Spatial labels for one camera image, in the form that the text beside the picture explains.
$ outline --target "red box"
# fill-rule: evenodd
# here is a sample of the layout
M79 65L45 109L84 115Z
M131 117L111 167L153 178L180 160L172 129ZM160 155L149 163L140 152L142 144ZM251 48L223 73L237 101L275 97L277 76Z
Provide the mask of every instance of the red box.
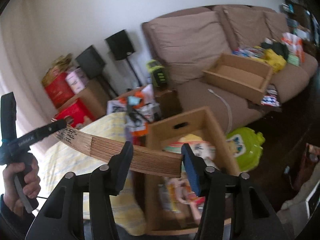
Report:
M85 107L80 99L76 99L70 106L55 116L55 119L66 119L73 128L81 129L96 119Z
M66 77L67 73L61 73L44 88L56 108L62 106L75 95L66 82Z

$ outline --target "wooden floor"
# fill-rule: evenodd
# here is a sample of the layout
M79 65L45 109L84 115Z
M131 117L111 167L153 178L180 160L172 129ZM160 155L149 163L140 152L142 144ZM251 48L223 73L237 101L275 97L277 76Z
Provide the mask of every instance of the wooden floor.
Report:
M282 113L271 112L247 126L262 132L266 139L259 166L249 174L276 211L297 194L283 176L286 166L293 168L300 163L307 142L320 146L319 69L308 87L283 104L282 109Z

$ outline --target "green inflatable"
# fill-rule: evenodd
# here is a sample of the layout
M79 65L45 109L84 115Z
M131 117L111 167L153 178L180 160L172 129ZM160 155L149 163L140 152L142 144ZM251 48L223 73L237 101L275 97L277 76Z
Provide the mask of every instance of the green inflatable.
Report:
M234 130L227 135L227 142L231 152L236 158L240 171L250 171L259 164L265 142L263 134L254 130L242 127Z

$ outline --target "metal rivet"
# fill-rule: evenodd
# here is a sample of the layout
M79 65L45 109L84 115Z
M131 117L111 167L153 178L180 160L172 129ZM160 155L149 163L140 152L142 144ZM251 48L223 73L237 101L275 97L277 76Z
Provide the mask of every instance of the metal rivet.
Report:
M103 165L101 165L101 166L99 167L99 170L100 170L100 171L107 171L107 170L109 170L109 166L106 165L106 164L103 164Z
M69 172L65 175L66 179L71 179L73 176L74 176L74 173L73 173L72 171L69 171Z
M249 178L250 178L250 175L249 175L248 173L243 172L243 173L241 173L241 177L242 177L243 179L249 179Z
M213 167L213 166L207 166L206 168L205 168L205 171L207 171L207 172L215 172L215 168Z

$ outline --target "speaker stand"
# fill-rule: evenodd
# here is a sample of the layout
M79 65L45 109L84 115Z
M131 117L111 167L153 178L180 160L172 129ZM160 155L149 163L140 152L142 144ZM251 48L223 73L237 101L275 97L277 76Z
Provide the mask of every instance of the speaker stand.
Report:
M114 97L110 95L109 90L111 90L117 97L119 96L119 94L113 89L108 80L102 74L96 76L96 78L102 86L103 90L110 96L111 99L113 99Z
M126 60L127 63L129 64L129 67L131 68L132 72L134 73L136 79L138 80L139 86L142 87L143 85L142 85L140 79L138 78L137 73L134 71L134 68L133 68L133 66L131 65L129 59L126 57L125 60Z

